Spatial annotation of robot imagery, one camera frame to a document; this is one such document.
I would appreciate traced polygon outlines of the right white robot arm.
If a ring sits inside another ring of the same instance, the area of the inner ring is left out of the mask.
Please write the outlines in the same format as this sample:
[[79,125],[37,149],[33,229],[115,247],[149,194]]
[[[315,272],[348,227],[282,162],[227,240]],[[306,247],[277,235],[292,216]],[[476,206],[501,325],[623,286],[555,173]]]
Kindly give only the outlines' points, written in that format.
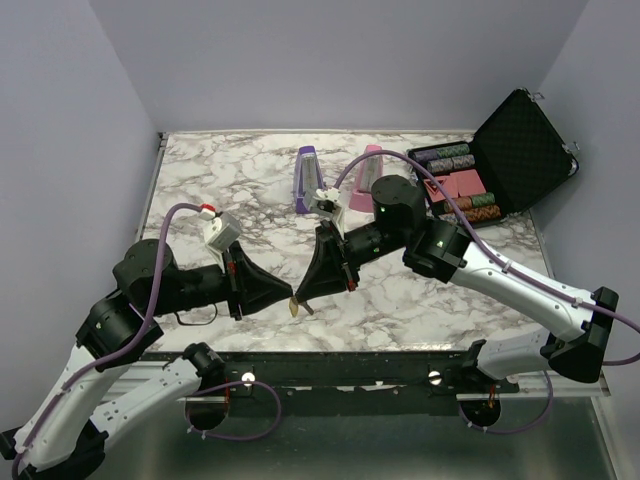
[[480,392],[515,374],[551,370],[581,383],[599,379],[618,296],[563,285],[499,255],[462,227],[430,218],[422,192],[398,175],[372,188],[374,220],[345,231],[340,193],[318,191],[312,206],[325,214],[315,230],[308,270],[289,303],[296,314],[309,300],[357,288],[361,266],[400,250],[412,272],[484,294],[534,320],[539,329],[506,340],[479,340],[463,357],[459,374]]

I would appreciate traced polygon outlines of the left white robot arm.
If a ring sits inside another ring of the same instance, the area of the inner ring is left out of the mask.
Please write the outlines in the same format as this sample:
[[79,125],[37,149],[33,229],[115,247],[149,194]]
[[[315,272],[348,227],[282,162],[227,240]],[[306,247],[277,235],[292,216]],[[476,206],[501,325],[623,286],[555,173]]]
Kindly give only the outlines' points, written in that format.
[[113,269],[117,288],[90,310],[67,364],[34,416],[1,435],[1,454],[15,479],[85,479],[106,451],[136,423],[191,394],[227,392],[224,360],[206,343],[114,401],[111,386],[163,334],[156,319],[195,308],[228,305],[240,319],[288,298],[291,286],[256,265],[232,242],[224,266],[182,269],[159,239],[135,243]]

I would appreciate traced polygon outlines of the yellow-capped key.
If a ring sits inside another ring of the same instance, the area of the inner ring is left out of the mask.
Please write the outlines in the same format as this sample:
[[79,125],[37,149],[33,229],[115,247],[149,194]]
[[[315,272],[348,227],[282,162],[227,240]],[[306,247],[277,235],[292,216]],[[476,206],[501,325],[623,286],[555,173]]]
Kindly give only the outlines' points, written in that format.
[[292,317],[296,317],[299,313],[299,305],[294,297],[291,297],[288,303],[288,308]]

